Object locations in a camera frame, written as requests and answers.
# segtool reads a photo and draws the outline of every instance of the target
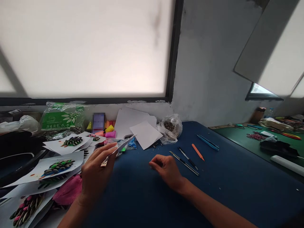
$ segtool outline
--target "plastic bottle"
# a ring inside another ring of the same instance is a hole
[[[267,109],[265,111],[264,118],[269,118],[269,117],[273,117],[273,108]]]

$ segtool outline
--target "hand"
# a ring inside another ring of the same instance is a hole
[[[104,192],[112,174],[117,152],[116,142],[96,149],[81,168],[82,192],[78,198],[81,205],[92,204]],[[107,165],[100,167],[109,156]]]
[[[181,175],[172,156],[156,155],[149,165],[160,174],[172,190],[179,192],[184,186],[186,178]]]

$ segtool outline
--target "desk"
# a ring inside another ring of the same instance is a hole
[[[261,157],[262,159],[270,162],[274,166],[278,167],[279,169],[283,170],[284,172],[288,173],[289,175],[293,176],[297,180],[304,183],[304,177],[301,175],[273,162],[270,160],[271,156],[273,155],[279,155],[291,162],[294,162],[297,165],[300,165],[304,167],[304,159],[301,158],[292,158],[289,156],[283,156],[280,154],[276,154],[274,152],[270,151],[261,151],[260,150],[260,142],[251,138],[247,137],[247,134],[253,134],[253,131],[267,131],[275,136],[277,136],[277,139],[288,143],[291,145],[292,148],[296,149],[301,157],[304,157],[304,134],[299,133],[292,133],[293,135],[297,135],[302,138],[302,140],[296,140],[292,138],[288,138],[286,136],[283,136],[281,134],[271,132],[267,130],[267,128],[263,127],[263,130],[253,130],[251,128],[245,127],[245,129],[240,128],[234,128],[234,127],[226,127],[226,128],[219,128],[219,129],[213,129],[216,133],[220,134],[221,136],[231,140],[232,142],[240,145],[241,147],[244,147],[245,149],[249,150],[250,152],[254,153],[255,155]]]
[[[220,151],[199,140],[197,133],[217,144]],[[304,184],[203,125],[183,122],[176,144],[145,151],[138,146],[117,158],[105,194],[96,199],[83,227],[212,227],[149,167],[156,154],[170,155],[169,150],[183,158],[178,146],[200,173],[197,177],[176,160],[181,174],[258,227],[278,227],[304,209]]]

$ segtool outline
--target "blue cutting mat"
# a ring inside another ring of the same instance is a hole
[[[201,134],[220,150],[211,149],[195,134]],[[176,144],[158,145],[145,151],[138,144],[137,150],[118,157],[106,192],[96,200],[83,227],[212,227],[149,167],[148,162],[156,154],[170,155],[169,150],[185,160],[178,146],[196,164],[200,175],[197,177],[176,160],[181,174],[256,226],[278,227],[304,209],[304,184],[198,122],[190,121],[183,122],[183,133]]]

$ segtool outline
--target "bottle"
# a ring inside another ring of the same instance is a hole
[[[266,110],[264,114],[264,118],[269,118],[269,117],[273,117],[273,108]]]
[[[263,118],[265,111],[266,111],[266,108],[257,107],[256,110],[254,111],[254,113],[252,114],[250,123],[258,124],[259,121]]]

